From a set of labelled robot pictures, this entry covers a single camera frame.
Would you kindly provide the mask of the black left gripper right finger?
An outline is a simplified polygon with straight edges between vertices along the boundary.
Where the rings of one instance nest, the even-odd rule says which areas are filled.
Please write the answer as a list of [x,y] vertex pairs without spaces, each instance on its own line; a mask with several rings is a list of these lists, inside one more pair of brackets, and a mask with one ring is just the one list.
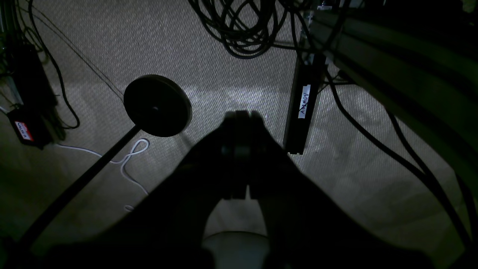
[[258,198],[270,252],[264,269],[432,269],[423,252],[385,242],[306,177],[249,112]]

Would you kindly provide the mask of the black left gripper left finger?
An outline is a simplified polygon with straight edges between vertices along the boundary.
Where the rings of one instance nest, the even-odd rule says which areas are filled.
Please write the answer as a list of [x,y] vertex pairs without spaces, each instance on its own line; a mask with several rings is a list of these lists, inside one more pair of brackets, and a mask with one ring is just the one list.
[[227,112],[134,210],[98,237],[49,252],[50,269],[215,269],[203,247],[208,218],[224,198],[245,197],[234,153],[248,112]]

